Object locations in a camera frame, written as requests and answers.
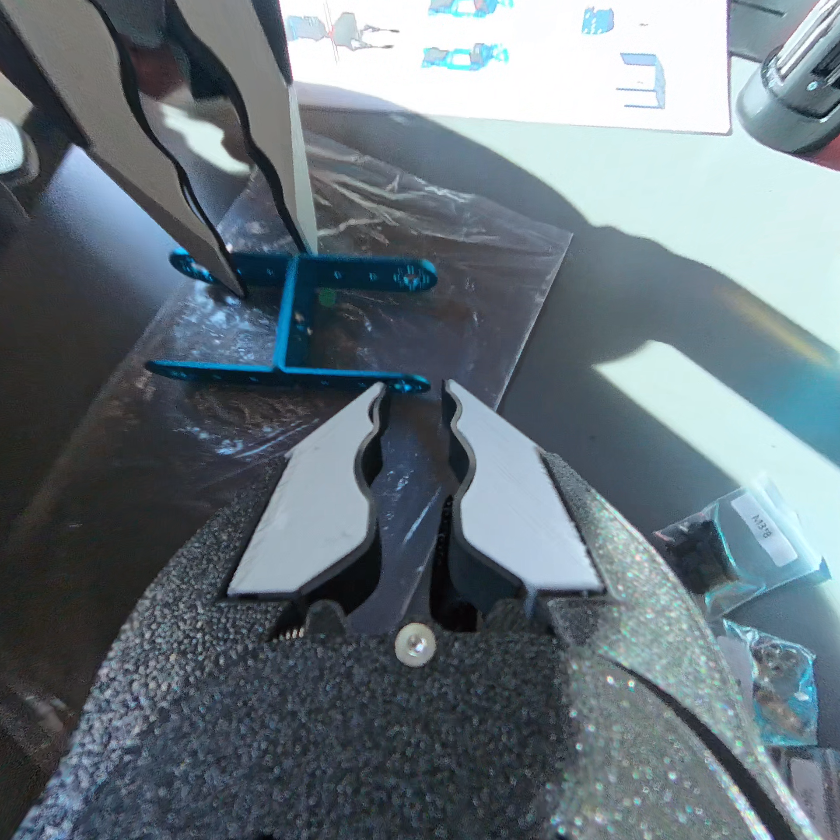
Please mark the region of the printed instruction manual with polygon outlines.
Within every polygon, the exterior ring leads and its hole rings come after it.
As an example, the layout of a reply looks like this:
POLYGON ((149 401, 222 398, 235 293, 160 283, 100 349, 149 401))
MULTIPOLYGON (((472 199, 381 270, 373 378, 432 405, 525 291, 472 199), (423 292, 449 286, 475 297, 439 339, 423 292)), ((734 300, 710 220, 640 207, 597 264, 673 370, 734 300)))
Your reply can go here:
POLYGON ((731 128, 728 2, 283 1, 313 107, 674 133, 731 128))

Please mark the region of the blue metal bracket assembly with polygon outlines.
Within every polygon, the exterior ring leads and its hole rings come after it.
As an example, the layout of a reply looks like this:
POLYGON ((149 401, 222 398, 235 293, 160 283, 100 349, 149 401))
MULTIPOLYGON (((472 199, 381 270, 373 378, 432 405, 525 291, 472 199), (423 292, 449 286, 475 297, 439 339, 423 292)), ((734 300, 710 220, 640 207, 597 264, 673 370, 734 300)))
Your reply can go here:
POLYGON ((433 289, 438 272, 425 259, 346 255, 231 254, 246 291, 276 288, 280 309, 269 365, 148 360, 144 368, 181 382, 293 389, 364 391, 380 382, 402 394, 424 393, 429 381, 418 374, 316 367, 309 361, 313 308, 318 292, 363 290, 419 293, 433 289))

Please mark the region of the white rounded object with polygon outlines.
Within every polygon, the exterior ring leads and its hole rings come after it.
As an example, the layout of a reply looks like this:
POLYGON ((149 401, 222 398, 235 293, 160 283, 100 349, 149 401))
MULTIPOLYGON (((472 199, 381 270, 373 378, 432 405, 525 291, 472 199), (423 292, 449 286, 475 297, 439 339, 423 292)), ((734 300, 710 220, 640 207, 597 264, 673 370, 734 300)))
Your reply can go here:
POLYGON ((1 118, 1 183, 15 187, 32 182, 39 174, 34 142, 15 122, 1 118))

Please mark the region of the clear plastic bag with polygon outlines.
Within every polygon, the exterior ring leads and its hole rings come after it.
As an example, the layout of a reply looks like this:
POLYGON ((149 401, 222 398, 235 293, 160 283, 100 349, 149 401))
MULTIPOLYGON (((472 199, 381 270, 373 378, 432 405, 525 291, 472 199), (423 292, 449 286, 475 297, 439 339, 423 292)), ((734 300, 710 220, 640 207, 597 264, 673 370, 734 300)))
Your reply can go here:
MULTIPOLYGON (((421 375, 431 407, 454 378, 492 407, 507 389, 572 235, 305 132, 324 255, 420 257, 437 269, 412 295, 324 290, 314 305, 313 365, 421 375)), ((146 361, 268 365, 280 290, 246 299, 185 279, 109 385, 108 501, 178 528, 204 522, 240 487, 280 462, 353 393, 235 387, 167 379, 146 361)))

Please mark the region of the small clear parts bag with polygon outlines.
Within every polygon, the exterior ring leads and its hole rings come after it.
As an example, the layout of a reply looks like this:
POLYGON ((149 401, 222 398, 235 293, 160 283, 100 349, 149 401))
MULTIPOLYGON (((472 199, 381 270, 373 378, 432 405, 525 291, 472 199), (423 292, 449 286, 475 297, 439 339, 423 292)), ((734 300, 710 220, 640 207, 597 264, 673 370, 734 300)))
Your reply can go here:
POLYGON ((726 618, 717 643, 764 745, 815 747, 819 705, 813 652, 726 618))
POLYGON ((757 479, 652 535, 652 544, 709 624, 741 606, 831 573, 772 479, 757 479))
POLYGON ((839 752, 798 749, 786 760, 797 800, 823 838, 839 838, 839 752))

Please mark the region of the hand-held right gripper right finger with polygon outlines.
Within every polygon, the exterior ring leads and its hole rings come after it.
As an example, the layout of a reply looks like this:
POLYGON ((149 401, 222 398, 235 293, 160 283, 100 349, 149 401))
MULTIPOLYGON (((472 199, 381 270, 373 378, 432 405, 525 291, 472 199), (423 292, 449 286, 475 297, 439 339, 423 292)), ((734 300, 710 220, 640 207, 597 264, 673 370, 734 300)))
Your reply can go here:
POLYGON ((530 437, 444 383, 453 499, 449 571, 461 595, 601 595, 606 587, 530 437))

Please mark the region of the black ribbed cylinder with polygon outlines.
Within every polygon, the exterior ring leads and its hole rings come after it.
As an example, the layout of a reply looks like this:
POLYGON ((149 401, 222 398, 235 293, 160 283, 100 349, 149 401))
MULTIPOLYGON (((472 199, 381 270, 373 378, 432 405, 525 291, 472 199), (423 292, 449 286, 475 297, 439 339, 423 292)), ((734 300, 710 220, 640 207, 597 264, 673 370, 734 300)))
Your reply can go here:
POLYGON ((731 2, 729 45, 758 68, 736 100, 765 147, 813 157, 838 139, 839 2, 731 2))

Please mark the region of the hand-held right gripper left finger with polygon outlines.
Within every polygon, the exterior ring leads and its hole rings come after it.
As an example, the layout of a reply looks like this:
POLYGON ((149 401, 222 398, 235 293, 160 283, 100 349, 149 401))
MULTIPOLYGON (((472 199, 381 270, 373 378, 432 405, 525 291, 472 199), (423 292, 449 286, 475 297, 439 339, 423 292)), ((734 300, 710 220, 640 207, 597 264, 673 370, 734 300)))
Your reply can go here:
POLYGON ((371 484, 389 395, 373 384, 293 447, 227 585, 234 599, 366 600, 382 572, 371 484))

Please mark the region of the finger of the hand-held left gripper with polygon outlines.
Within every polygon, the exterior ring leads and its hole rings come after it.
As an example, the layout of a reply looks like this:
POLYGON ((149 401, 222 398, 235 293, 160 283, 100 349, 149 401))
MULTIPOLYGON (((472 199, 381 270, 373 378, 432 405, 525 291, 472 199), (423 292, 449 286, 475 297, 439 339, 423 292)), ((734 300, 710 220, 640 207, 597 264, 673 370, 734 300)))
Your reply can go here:
POLYGON ((319 235, 278 2, 175 1, 187 44, 209 55, 233 103, 248 157, 266 180, 276 212, 302 254, 319 235))
POLYGON ((2 1, 2 20, 37 66, 97 166, 199 267, 245 291, 187 173, 145 117, 133 66, 92 2, 2 1))

